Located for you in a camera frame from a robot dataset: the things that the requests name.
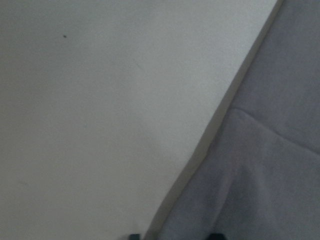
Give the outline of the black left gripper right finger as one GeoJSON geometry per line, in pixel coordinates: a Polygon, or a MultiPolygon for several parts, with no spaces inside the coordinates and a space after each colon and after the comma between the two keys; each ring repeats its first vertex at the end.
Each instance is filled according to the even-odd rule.
{"type": "Polygon", "coordinates": [[[207,240],[224,240],[224,235],[222,233],[211,233],[207,240]]]}

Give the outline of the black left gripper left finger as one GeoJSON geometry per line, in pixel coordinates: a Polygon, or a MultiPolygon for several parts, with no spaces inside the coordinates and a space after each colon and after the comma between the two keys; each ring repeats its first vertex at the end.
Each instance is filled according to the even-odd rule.
{"type": "Polygon", "coordinates": [[[141,240],[141,235],[139,233],[130,234],[128,240],[141,240]]]}

